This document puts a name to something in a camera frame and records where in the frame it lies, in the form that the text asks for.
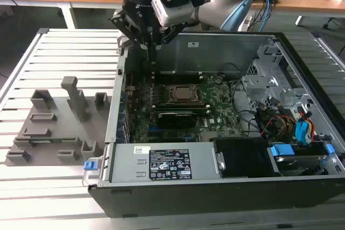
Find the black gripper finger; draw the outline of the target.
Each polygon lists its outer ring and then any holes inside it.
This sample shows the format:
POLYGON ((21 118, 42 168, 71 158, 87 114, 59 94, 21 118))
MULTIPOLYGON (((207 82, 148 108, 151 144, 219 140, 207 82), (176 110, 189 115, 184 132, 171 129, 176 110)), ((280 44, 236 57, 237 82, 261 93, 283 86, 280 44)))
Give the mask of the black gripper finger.
POLYGON ((151 63, 156 63, 157 51, 161 49, 162 45, 170 43, 182 30, 187 26, 187 23, 170 26, 163 31, 154 28, 151 46, 151 63))
POLYGON ((124 11, 120 11, 111 18, 111 22, 124 36, 146 50, 147 61, 151 62, 152 42, 146 18, 142 11, 135 12, 134 17, 136 20, 132 20, 124 11))

